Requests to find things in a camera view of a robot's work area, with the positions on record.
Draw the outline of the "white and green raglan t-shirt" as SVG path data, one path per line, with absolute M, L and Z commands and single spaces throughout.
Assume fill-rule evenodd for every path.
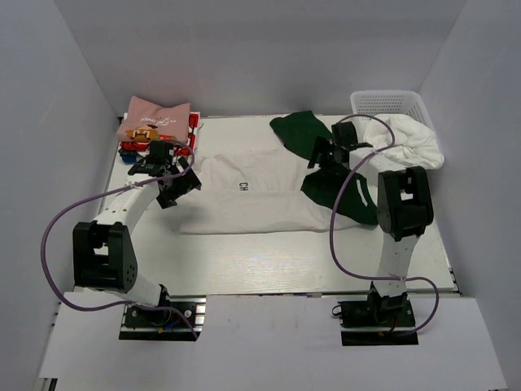
M 377 226 L 366 179 L 342 166 L 308 167 L 317 138 L 331 139 L 310 111 L 274 118 L 204 121 L 194 170 L 202 188 L 179 201 L 192 235 L 343 230 Z

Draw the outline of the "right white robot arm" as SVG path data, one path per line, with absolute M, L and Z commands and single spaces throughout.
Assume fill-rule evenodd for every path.
M 434 211 L 427 178 L 427 171 L 420 166 L 406 168 L 390 166 L 380 154 L 396 146 L 396 136 L 390 125 L 383 120 L 372 119 L 388 132 L 390 140 L 382 147 L 373 147 L 359 142 L 356 129 L 347 116 L 331 126 L 330 139 L 318 137 L 309 159 L 308 167 L 320 167 L 320 173 L 344 174 L 345 179 L 336 179 L 338 193 L 332 206 L 329 229 L 329 245 L 335 265 L 346 275 L 370 282 L 367 298 L 369 318 L 379 325 L 387 324 L 396 317 L 407 302 L 408 281 L 419 281 L 409 277 L 409 265 L 414 248 L 433 223 Z M 383 247 L 379 269 L 375 276 L 360 275 L 340 264 L 334 243 L 335 219 L 339 213 L 344 193 L 354 185 L 357 175 L 369 163 L 382 162 L 376 169 L 377 201 L 374 220 L 383 232 Z

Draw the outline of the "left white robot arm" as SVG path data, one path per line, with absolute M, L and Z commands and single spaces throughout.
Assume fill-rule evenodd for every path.
M 129 188 L 117 191 L 103 212 L 92 222 L 77 223 L 72 232 L 75 284 L 145 305 L 143 313 L 155 325 L 170 320 L 172 305 L 161 298 L 160 284 L 139 273 L 131 234 L 153 202 L 168 209 L 202 187 L 188 160 L 174 157 L 180 145 L 151 142 L 148 154 L 128 171 Z

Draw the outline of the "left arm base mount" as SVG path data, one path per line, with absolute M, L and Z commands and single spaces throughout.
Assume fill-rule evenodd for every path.
M 179 310 L 197 336 L 204 325 L 206 312 L 205 297 L 170 297 L 167 304 Z M 171 310 L 141 310 L 135 306 L 126 307 L 121 320 L 120 340 L 137 341 L 189 341 L 196 337 L 182 317 Z

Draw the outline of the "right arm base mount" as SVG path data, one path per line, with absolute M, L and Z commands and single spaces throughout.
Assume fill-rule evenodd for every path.
M 339 301 L 331 314 L 340 323 L 343 347 L 418 345 L 414 311 L 410 301 L 397 312 L 377 320 L 365 301 Z

